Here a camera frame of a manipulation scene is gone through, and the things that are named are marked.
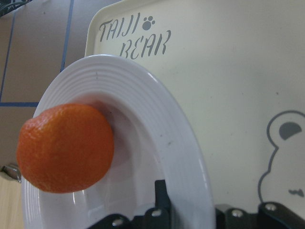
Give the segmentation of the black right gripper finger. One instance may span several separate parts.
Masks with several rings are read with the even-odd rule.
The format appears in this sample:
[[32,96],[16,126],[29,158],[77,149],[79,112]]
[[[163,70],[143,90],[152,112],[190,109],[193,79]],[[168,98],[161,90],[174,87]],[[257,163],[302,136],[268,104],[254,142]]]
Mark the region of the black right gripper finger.
[[156,180],[154,219],[158,229],[171,228],[171,201],[167,193],[165,180]]

